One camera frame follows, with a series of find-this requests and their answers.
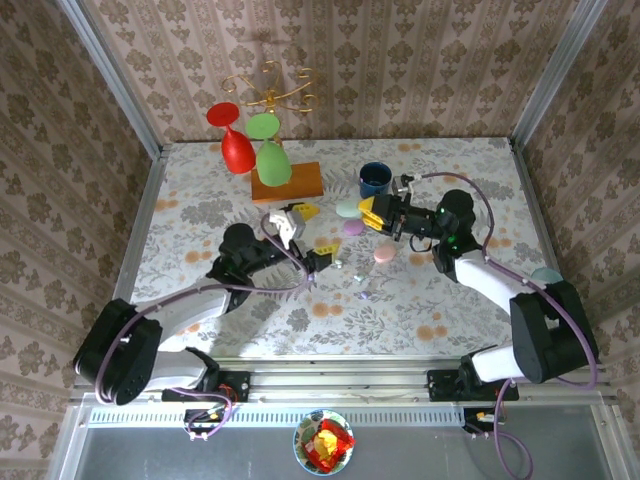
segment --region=tabletop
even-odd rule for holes
[[[457,172],[473,179],[496,216],[490,254],[521,272],[544,266],[538,237],[515,162],[504,138],[285,141],[291,163],[320,162],[322,197],[307,201],[320,213],[307,222],[302,251],[339,243],[335,266],[293,294],[251,295],[236,311],[207,319],[170,341],[212,356],[272,355],[462,355],[510,338],[508,315],[471,289],[439,274],[430,253],[413,253],[408,237],[398,254],[376,264],[373,251],[390,239],[367,229],[343,233],[335,211],[357,199],[357,172],[370,161],[385,162],[394,175]],[[422,181],[412,204],[434,208],[451,188],[472,191],[453,177]],[[474,194],[474,234],[487,234],[487,214]],[[248,223],[260,237],[260,218],[290,202],[255,205],[249,174],[224,166],[219,143],[173,145],[158,195],[133,301],[147,301],[184,288],[207,273],[226,227]],[[359,283],[356,274],[364,274]],[[293,286],[298,274],[283,263],[254,276],[257,286]],[[362,298],[362,292],[368,298]]]

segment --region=wall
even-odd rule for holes
[[[239,101],[222,80],[270,59],[288,87],[318,71],[320,107],[284,113],[284,138],[507,136],[576,3],[84,0],[164,142],[220,138],[206,111]]]
[[[44,476],[149,165],[55,2],[0,1],[0,478]]]
[[[609,1],[526,146],[640,452],[640,3]]]

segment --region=wooden block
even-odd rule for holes
[[[324,195],[322,173],[318,162],[291,165],[291,180],[279,187],[267,187],[258,178],[258,171],[251,170],[251,199],[253,203],[279,202],[295,198]]]

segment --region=table surface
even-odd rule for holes
[[[373,250],[388,237],[367,230],[343,233],[337,202],[357,199],[357,172],[369,161],[387,163],[394,175],[453,171],[475,180],[496,216],[490,253],[530,274],[544,266],[538,237],[506,139],[286,141],[292,163],[319,161],[325,194],[307,199],[320,213],[307,222],[303,251],[340,243],[344,267],[321,272],[315,285],[289,295],[252,295],[218,319],[207,319],[170,341],[214,357],[272,355],[461,355],[510,338],[508,316],[476,292],[436,271],[429,253],[412,253],[408,237],[389,264],[377,265]],[[423,182],[412,203],[434,208],[451,188],[471,191],[453,177]],[[481,242],[487,214],[477,195],[474,233]],[[259,232],[269,208],[254,205],[249,175],[224,167],[219,143],[188,143],[171,149],[165,178],[136,278],[133,301],[147,301],[202,277],[217,256],[224,229],[244,222]],[[354,275],[364,272],[362,284]],[[290,264],[254,276],[269,288],[294,285]],[[363,291],[371,293],[367,300]]]

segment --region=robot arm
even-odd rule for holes
[[[463,382],[479,385],[526,377],[533,383],[542,383],[587,365],[585,352],[571,328],[530,285],[544,290],[571,315],[597,358],[593,333],[578,293],[570,283],[547,285],[527,277],[526,283],[512,279],[504,273],[504,266],[494,260],[491,263],[495,265],[489,265],[472,234],[475,215],[471,195],[451,190],[432,211],[411,205],[413,177],[403,175],[400,181],[398,185],[394,180],[392,195],[379,195],[360,203],[365,224],[394,240],[407,233],[437,241],[433,257],[438,271],[476,290],[511,316],[513,345],[463,357],[460,367]],[[558,326],[549,329],[545,318],[558,319]]]
[[[279,232],[275,240],[309,274],[331,264],[331,254],[300,252],[294,240],[304,231],[305,221],[296,204],[271,212],[269,220]],[[219,251],[220,256],[205,277],[183,290],[138,306],[115,299],[104,307],[73,361],[76,373],[94,385],[99,383],[103,401],[124,405],[144,390],[187,388],[217,392],[221,384],[233,383],[233,378],[245,383],[242,373],[246,372],[223,372],[213,359],[196,349],[167,351],[170,348],[166,340],[179,331],[240,307],[254,289],[251,276],[255,272],[289,258],[271,240],[257,240],[253,229],[242,223],[226,229]],[[165,306],[150,308],[158,304]],[[139,312],[145,311],[146,315],[140,317]],[[133,319],[136,315],[140,317],[137,320]],[[134,324],[126,336],[108,355],[131,321]],[[98,379],[101,368],[104,374]]]

